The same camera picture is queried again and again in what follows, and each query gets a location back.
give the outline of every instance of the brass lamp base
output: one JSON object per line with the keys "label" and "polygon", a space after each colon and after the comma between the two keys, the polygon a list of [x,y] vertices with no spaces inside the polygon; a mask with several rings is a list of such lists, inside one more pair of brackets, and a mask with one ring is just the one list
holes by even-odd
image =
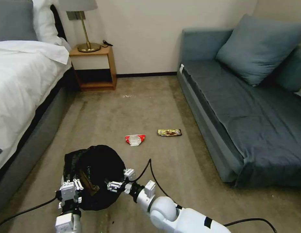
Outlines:
{"label": "brass lamp base", "polygon": [[81,44],[77,47],[80,52],[95,52],[101,49],[101,45],[97,43]]}

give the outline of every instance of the sofa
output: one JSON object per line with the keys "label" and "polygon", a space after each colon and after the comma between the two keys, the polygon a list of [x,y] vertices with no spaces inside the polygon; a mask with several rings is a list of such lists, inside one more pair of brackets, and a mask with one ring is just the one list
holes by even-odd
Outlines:
{"label": "sofa", "polygon": [[301,47],[253,87],[215,57],[232,30],[185,29],[177,77],[221,180],[301,187]]}

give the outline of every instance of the candy bar wrapper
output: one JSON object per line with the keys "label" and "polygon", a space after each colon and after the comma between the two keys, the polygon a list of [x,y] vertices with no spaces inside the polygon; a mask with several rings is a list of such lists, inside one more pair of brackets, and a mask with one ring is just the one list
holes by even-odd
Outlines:
{"label": "candy bar wrapper", "polygon": [[125,137],[127,143],[130,146],[138,146],[140,145],[145,139],[145,134],[135,134],[135,135],[128,135]]}
{"label": "candy bar wrapper", "polygon": [[180,129],[159,129],[158,136],[181,136],[182,132]]}

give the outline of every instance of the white bedsheet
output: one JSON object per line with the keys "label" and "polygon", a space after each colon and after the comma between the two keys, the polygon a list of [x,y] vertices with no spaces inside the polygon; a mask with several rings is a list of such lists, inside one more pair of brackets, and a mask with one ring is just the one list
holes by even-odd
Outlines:
{"label": "white bedsheet", "polygon": [[63,47],[39,41],[0,42],[0,168],[15,152],[37,107],[71,67]]}

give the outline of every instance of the wooden nightstand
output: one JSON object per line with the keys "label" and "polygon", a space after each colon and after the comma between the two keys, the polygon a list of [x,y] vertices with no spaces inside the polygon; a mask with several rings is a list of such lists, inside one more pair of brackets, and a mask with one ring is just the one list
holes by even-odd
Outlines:
{"label": "wooden nightstand", "polygon": [[116,66],[112,47],[101,47],[99,51],[83,53],[76,46],[70,51],[70,58],[81,91],[116,89]]}

